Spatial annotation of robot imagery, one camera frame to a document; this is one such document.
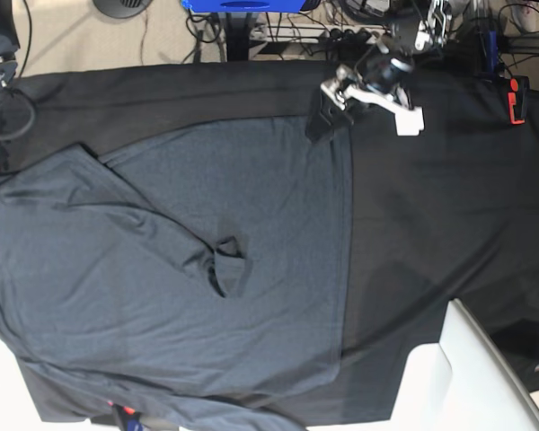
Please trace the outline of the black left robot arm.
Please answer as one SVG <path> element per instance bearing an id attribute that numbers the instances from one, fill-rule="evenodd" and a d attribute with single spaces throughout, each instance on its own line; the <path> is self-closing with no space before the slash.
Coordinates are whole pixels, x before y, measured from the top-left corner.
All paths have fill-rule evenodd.
<path id="1" fill-rule="evenodd" d="M 425 65 L 447 44 L 452 18 L 449 1 L 431 1 L 410 35 L 391 30 L 376 36 L 354 63 L 339 64 L 335 74 L 320 84 L 306 122 L 306 137 L 318 143 L 375 108 L 393 115 L 398 136 L 419 135 L 425 128 L 423 109 L 414 104 L 406 81 L 420 65 L 416 56 Z"/>

